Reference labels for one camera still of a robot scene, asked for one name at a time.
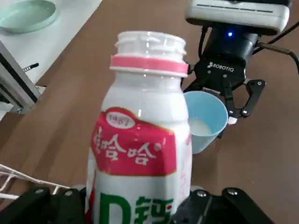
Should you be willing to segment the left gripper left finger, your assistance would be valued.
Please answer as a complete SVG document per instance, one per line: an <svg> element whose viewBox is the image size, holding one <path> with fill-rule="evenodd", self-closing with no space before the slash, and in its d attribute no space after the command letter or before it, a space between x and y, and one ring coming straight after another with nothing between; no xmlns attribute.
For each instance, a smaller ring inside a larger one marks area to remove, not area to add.
<svg viewBox="0 0 299 224"><path fill-rule="evenodd" d="M2 224L86 224L86 190L35 187L0 212Z"/></svg>

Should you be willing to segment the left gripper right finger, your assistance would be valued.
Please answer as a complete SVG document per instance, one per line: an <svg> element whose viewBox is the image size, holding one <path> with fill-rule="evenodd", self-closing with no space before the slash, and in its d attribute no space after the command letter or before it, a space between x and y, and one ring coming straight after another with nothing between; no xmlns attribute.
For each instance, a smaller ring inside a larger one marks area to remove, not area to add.
<svg viewBox="0 0 299 224"><path fill-rule="evenodd" d="M171 216L173 224L274 224L263 210L239 188L228 187L221 195L203 189L190 192Z"/></svg>

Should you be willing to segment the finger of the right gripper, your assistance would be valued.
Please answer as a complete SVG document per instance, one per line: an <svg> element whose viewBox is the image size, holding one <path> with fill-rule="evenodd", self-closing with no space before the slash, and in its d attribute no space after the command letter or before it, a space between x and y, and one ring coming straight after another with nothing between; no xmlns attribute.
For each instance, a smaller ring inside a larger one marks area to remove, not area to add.
<svg viewBox="0 0 299 224"><path fill-rule="evenodd" d="M194 72L194 65L188 64L188 71L187 75L190 75ZM203 86L199 79L197 79L197 76L195 76L195 79L187 85L187 87L183 90L183 93L190 92L190 91L200 91L202 90Z"/></svg>
<svg viewBox="0 0 299 224"><path fill-rule="evenodd" d="M243 82L243 85L246 86L246 91L249 95L249 98L243 108L236 109L234 105L231 82L229 79L223 79L223 96L228 112L228 124L236 124L240 117L247 118L252 114L256 104L258 103L261 93L265 88L266 82L261 79L246 79Z"/></svg>

